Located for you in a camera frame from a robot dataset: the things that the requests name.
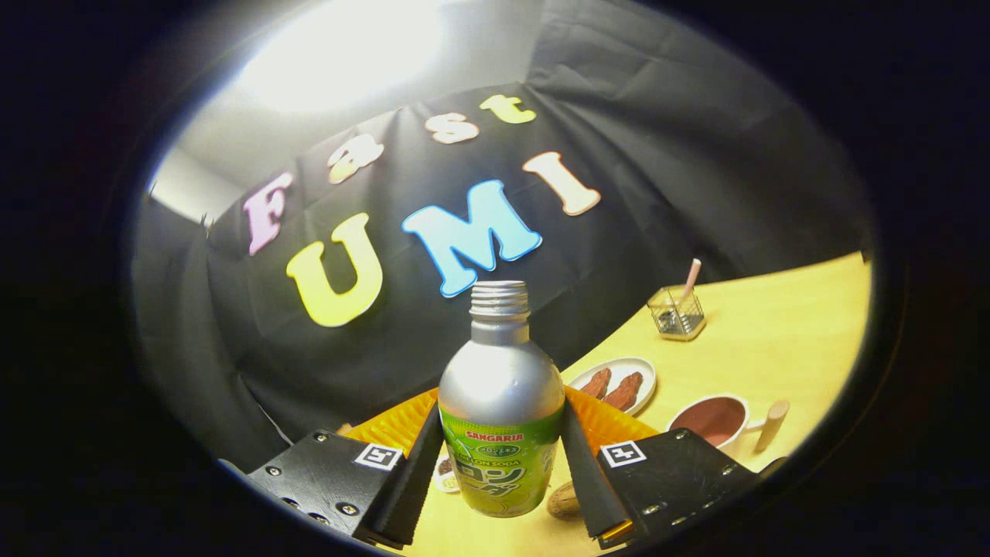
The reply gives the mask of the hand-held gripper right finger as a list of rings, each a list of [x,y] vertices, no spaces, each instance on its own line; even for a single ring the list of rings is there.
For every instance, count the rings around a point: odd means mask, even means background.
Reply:
[[[603,549],[670,542],[738,503],[783,466],[749,471],[686,428],[660,433],[565,388],[562,438],[588,535]]]

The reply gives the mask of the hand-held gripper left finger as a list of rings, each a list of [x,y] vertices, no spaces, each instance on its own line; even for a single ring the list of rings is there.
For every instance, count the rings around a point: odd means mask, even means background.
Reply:
[[[443,444],[438,398],[429,389],[345,433],[312,431],[245,483],[335,535],[403,549]]]

